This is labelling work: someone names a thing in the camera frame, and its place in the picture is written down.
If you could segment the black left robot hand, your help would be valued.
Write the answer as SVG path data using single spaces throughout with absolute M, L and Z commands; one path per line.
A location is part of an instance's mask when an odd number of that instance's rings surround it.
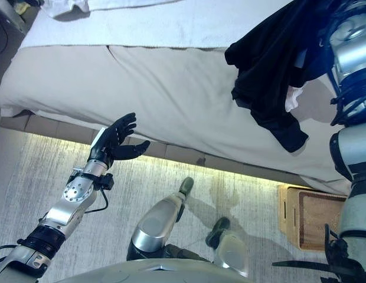
M 105 128 L 90 149 L 83 173 L 99 177 L 115 161 L 135 159 L 143 155 L 150 146 L 150 141 L 136 145 L 123 144 L 125 138 L 134 133 L 135 127 L 136 114 L 129 113 Z

